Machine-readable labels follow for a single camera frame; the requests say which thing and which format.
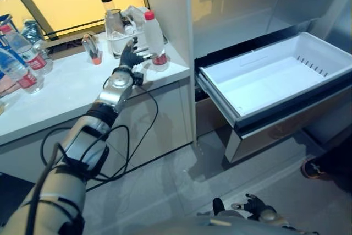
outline white wall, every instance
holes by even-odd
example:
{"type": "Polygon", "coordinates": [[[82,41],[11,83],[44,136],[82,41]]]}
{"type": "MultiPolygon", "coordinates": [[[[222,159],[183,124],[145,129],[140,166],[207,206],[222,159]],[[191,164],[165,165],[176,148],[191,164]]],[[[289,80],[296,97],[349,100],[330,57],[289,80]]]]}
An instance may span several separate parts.
{"type": "MultiPolygon", "coordinates": [[[[351,53],[351,0],[334,0],[327,14],[315,22],[311,33],[351,53]]],[[[325,144],[351,124],[352,95],[308,126],[307,130],[325,144]]]]}
{"type": "Polygon", "coordinates": [[[348,0],[335,21],[326,41],[351,53],[351,0],[348,0]]]}

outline white bottle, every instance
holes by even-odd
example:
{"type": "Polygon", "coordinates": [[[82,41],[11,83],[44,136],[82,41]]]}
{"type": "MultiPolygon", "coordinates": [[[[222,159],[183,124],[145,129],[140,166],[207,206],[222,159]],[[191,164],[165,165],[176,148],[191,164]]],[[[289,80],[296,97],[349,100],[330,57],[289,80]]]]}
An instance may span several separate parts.
{"type": "Polygon", "coordinates": [[[146,19],[144,33],[150,53],[155,53],[158,57],[153,59],[154,69],[164,71],[168,68],[168,60],[164,49],[164,38],[159,22],[154,17],[153,11],[144,13],[146,19]]]}
{"type": "Polygon", "coordinates": [[[18,32],[11,29],[7,24],[0,26],[5,34],[10,47],[39,75],[44,75],[52,70],[52,64],[48,64],[33,48],[33,45],[18,32]]]}

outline red bottle cap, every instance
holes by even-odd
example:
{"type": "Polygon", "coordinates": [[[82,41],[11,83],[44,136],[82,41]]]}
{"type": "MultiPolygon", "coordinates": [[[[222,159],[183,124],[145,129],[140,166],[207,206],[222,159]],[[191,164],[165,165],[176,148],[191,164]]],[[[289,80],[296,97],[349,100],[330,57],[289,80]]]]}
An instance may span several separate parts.
{"type": "Polygon", "coordinates": [[[146,20],[152,20],[154,19],[154,12],[153,11],[147,11],[144,13],[144,17],[146,20]]]}
{"type": "Polygon", "coordinates": [[[0,31],[2,31],[2,33],[6,33],[12,31],[12,29],[9,25],[5,24],[0,26],[0,31]]]}

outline clear plastic container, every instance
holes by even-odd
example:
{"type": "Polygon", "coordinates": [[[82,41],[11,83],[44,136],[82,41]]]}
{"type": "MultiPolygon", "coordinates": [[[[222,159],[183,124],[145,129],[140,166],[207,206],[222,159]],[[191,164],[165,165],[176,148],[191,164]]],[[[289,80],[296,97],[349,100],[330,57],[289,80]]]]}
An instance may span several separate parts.
{"type": "Polygon", "coordinates": [[[0,70],[30,94],[38,92],[43,87],[42,76],[33,74],[28,67],[4,49],[0,49],[0,70]]]}
{"type": "Polygon", "coordinates": [[[2,25],[0,30],[5,34],[11,48],[39,75],[44,75],[52,70],[52,65],[40,56],[33,45],[18,32],[13,31],[10,26],[2,25]]]}
{"type": "Polygon", "coordinates": [[[156,71],[165,71],[168,68],[168,59],[164,49],[164,38],[159,22],[154,17],[153,11],[144,13],[146,22],[144,24],[145,39],[150,53],[155,53],[157,57],[153,59],[156,71]]]}
{"type": "Polygon", "coordinates": [[[5,103],[0,100],[0,115],[5,111],[5,103]]]}

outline freezer drawer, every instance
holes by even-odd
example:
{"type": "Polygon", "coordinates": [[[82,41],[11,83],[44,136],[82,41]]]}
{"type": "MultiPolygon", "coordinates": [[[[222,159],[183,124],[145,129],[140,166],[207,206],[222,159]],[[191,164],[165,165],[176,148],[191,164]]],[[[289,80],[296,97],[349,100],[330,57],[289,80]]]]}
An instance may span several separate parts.
{"type": "Polygon", "coordinates": [[[351,93],[352,56],[306,32],[200,68],[197,80],[233,127],[229,161],[306,126],[351,93]]]}

